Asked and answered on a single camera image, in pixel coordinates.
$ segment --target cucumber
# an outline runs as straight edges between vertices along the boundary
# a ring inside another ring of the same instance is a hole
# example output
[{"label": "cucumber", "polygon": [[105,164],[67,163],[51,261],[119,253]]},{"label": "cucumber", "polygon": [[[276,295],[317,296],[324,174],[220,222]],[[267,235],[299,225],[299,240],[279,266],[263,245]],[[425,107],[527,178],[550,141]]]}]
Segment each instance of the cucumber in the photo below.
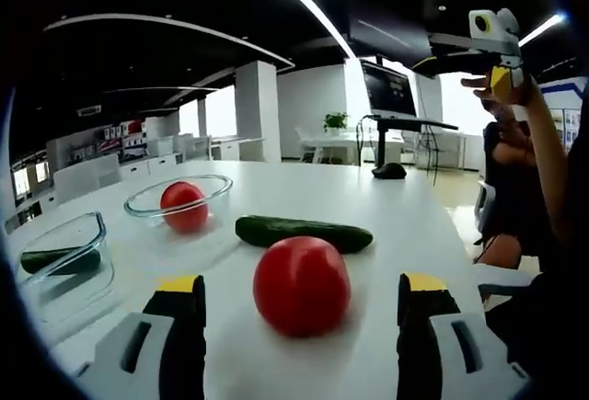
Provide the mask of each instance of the cucumber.
[{"label": "cucumber", "polygon": [[236,234],[253,246],[271,246],[295,236],[313,236],[335,246],[340,254],[358,253],[373,240],[363,228],[336,223],[318,223],[266,216],[243,216],[236,221]]},{"label": "cucumber", "polygon": [[[77,247],[61,248],[58,250],[26,251],[20,257],[20,265],[27,273],[34,274],[75,250],[77,250]],[[63,276],[66,274],[86,273],[96,271],[99,267],[100,253],[97,250],[92,250],[74,262],[67,264],[65,267],[55,270],[51,275]]]}]

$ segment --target red tomato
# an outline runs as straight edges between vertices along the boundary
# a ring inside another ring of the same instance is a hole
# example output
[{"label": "red tomato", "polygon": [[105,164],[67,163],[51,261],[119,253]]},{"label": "red tomato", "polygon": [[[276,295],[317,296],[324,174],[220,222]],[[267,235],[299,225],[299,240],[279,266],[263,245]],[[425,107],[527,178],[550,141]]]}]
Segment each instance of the red tomato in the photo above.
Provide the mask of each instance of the red tomato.
[{"label": "red tomato", "polygon": [[[201,200],[202,198],[204,198],[204,195],[198,187],[188,182],[178,181],[164,191],[159,206],[164,210]],[[164,214],[164,220],[175,232],[188,234],[200,230],[206,224],[208,216],[209,208],[204,203],[193,209]]]},{"label": "red tomato", "polygon": [[316,237],[277,242],[254,275],[261,316],[290,337],[320,336],[336,327],[350,303],[350,278],[338,250]]}]

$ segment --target computer mouse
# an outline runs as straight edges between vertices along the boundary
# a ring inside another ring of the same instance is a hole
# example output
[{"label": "computer mouse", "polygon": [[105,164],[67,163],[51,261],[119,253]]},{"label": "computer mouse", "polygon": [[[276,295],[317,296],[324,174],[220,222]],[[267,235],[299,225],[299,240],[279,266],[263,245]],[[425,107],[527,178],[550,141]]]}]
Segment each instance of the computer mouse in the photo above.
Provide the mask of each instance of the computer mouse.
[{"label": "computer mouse", "polygon": [[407,172],[401,164],[389,163],[375,168],[372,174],[378,179],[405,179]]}]

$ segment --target ceiling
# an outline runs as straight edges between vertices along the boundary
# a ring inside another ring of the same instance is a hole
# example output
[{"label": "ceiling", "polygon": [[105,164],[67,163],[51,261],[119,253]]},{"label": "ceiling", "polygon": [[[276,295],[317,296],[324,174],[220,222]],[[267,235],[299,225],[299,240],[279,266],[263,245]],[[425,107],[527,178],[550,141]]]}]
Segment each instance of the ceiling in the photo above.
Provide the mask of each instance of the ceiling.
[{"label": "ceiling", "polygon": [[[258,59],[286,71],[293,70],[293,65],[299,70],[340,63],[345,57],[298,0],[16,1],[20,19],[39,34],[31,44],[34,51],[30,64],[17,82],[11,132],[13,159],[39,150],[51,138],[138,114],[153,114],[155,109],[166,113],[165,109],[206,94],[193,90],[178,96],[177,89],[107,91],[192,86],[202,80],[215,80],[202,85],[223,87],[233,83],[231,68]],[[350,5],[358,1],[378,6],[428,32],[462,36],[468,35],[471,9],[509,7],[524,35],[558,10],[552,0],[314,1],[344,35],[348,33]],[[80,16],[113,13],[157,17],[162,22],[108,17],[43,32],[44,27],[56,22],[59,25]],[[166,21],[213,29],[250,46]],[[541,81],[578,73],[576,50],[568,34],[565,27],[554,28],[524,47],[525,62]],[[357,53],[370,52],[351,45]],[[444,46],[432,48],[434,54],[446,51]],[[103,107],[100,116],[77,117],[77,109],[96,104]]]}]

